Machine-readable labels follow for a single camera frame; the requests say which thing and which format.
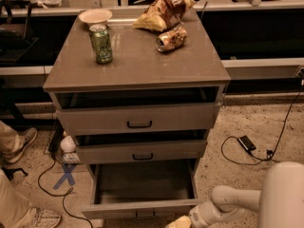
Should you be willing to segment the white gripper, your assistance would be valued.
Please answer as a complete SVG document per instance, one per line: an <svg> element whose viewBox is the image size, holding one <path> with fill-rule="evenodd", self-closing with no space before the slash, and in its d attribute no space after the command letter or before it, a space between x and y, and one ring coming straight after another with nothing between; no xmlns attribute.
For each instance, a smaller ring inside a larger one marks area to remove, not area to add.
<svg viewBox="0 0 304 228"><path fill-rule="evenodd" d="M182 216L165 226L165 228L208 228L219 222L229 222L239 219L244 214L241 208L233 208L226 212L219 209L212 201L208 200L189 212L189 217Z"/></svg>

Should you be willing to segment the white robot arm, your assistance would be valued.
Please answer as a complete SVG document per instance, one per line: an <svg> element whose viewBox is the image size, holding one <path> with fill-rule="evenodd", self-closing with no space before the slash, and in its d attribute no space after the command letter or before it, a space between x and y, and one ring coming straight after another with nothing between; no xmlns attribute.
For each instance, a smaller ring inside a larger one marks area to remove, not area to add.
<svg viewBox="0 0 304 228"><path fill-rule="evenodd" d="M260 190L217 186L208 201L165 228L208 228L234 221L245 210L258 212L257 228L304 228L304 165L285 161L272 166Z"/></svg>

